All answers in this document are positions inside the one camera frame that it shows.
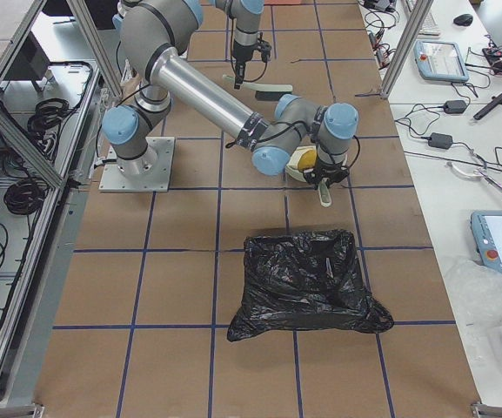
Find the computer mouse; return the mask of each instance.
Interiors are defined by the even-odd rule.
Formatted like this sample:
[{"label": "computer mouse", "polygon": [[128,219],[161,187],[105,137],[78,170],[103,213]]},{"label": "computer mouse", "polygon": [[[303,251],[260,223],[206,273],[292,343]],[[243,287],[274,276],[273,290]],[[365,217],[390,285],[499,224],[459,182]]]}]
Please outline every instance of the computer mouse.
[{"label": "computer mouse", "polygon": [[469,13],[465,13],[464,15],[459,15],[455,19],[453,19],[453,22],[457,26],[469,26],[473,23],[473,15],[470,15]]}]

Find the black plastic bag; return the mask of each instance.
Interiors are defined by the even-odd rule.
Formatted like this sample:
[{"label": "black plastic bag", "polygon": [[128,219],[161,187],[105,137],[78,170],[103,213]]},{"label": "black plastic bag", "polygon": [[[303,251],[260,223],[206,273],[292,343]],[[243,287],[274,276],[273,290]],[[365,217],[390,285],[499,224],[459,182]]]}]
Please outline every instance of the black plastic bag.
[{"label": "black plastic bag", "polygon": [[393,327],[390,313],[363,284],[352,233],[247,238],[244,251],[243,300],[229,341],[272,329],[382,333]]}]

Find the red emergency stop button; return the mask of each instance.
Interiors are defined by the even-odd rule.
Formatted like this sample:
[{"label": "red emergency stop button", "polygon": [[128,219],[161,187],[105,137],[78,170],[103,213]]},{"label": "red emergency stop button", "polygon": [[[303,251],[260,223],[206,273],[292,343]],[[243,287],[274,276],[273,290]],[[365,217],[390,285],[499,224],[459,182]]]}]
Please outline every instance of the red emergency stop button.
[{"label": "red emergency stop button", "polygon": [[486,258],[492,261],[498,258],[498,251],[496,250],[488,250],[485,254]]}]

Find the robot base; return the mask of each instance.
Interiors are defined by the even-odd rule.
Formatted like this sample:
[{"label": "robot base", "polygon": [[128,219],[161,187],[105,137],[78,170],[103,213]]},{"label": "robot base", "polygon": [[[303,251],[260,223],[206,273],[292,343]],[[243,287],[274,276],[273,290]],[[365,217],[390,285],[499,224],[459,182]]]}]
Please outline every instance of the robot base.
[{"label": "robot base", "polygon": [[[148,145],[157,152],[157,163],[152,169],[137,177],[126,177],[116,163],[108,163],[100,180],[100,192],[167,192],[170,187],[171,164],[175,151],[175,138],[148,137]],[[113,148],[108,159],[116,159]]]}]

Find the blue joint cap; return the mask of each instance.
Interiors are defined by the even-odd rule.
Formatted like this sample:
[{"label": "blue joint cap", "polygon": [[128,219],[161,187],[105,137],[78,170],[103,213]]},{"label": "blue joint cap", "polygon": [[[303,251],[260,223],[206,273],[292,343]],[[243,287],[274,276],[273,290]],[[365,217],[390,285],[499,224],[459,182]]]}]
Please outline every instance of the blue joint cap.
[{"label": "blue joint cap", "polygon": [[102,130],[112,145],[125,144],[137,133],[137,112],[128,106],[109,109],[104,115]]},{"label": "blue joint cap", "polygon": [[257,170],[267,176],[280,174],[287,163],[290,155],[276,146],[263,146],[252,153],[252,163]]},{"label": "blue joint cap", "polygon": [[111,22],[113,23],[113,27],[117,30],[121,30],[121,25],[123,24],[123,18],[118,14],[113,15],[111,18]]},{"label": "blue joint cap", "polygon": [[241,0],[241,4],[253,15],[262,15],[264,0]]},{"label": "blue joint cap", "polygon": [[295,96],[293,94],[284,94],[282,98],[279,99],[278,105],[276,106],[276,110],[274,111],[274,118],[280,119],[282,114],[285,111],[285,108],[289,106],[293,100],[297,100],[301,98],[300,96]]},{"label": "blue joint cap", "polygon": [[355,135],[358,112],[347,103],[331,105],[324,116],[324,125],[329,133],[338,139],[349,139]]},{"label": "blue joint cap", "polygon": [[204,21],[204,13],[202,12],[202,6],[200,5],[200,2],[198,0],[183,0],[184,3],[189,6],[189,9],[191,9],[192,14],[195,15],[195,18],[197,19],[198,22],[198,27],[202,24]]}]

